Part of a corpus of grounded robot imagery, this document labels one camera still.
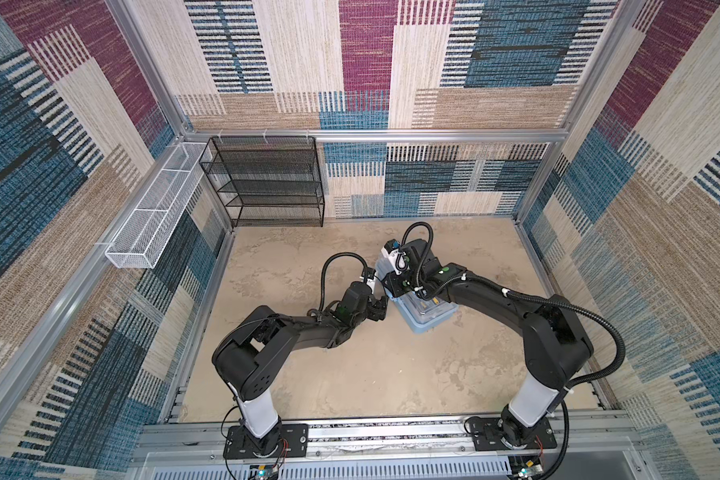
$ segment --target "white mesh basket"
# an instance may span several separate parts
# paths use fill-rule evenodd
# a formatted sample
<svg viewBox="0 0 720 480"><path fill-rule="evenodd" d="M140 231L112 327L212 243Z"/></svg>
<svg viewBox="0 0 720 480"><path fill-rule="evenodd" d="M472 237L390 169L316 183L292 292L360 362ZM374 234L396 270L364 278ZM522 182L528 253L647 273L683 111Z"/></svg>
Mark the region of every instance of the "white mesh basket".
<svg viewBox="0 0 720 480"><path fill-rule="evenodd" d="M154 268L202 178L206 144L182 143L157 174L106 249L117 268Z"/></svg>

